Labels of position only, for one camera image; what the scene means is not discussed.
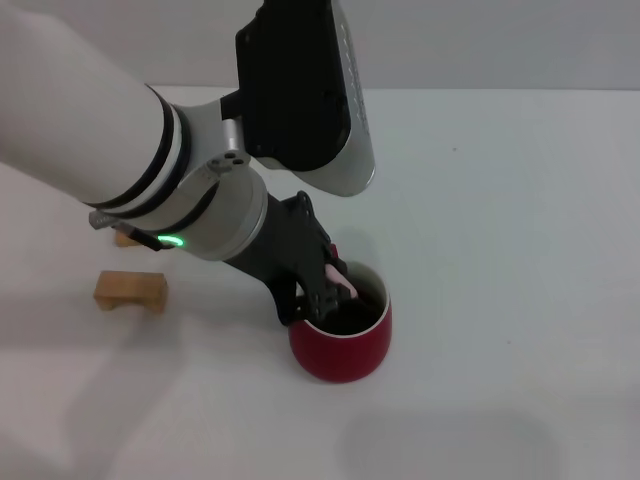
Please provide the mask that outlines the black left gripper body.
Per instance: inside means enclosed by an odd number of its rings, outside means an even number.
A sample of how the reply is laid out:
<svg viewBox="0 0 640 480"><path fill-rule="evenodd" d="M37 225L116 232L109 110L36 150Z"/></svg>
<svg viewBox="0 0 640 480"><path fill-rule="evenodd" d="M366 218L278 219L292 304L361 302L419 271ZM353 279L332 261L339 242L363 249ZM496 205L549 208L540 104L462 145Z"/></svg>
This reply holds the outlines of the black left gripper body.
<svg viewBox="0 0 640 480"><path fill-rule="evenodd" d="M227 264L262 282L272 295L272 285L292 279L310 293L320 290L327 280L325 267L313 267L296 259L295 251L286 237L287 212L282 200L268 197L266 217L258 233L241 253L231 257Z"/></svg>

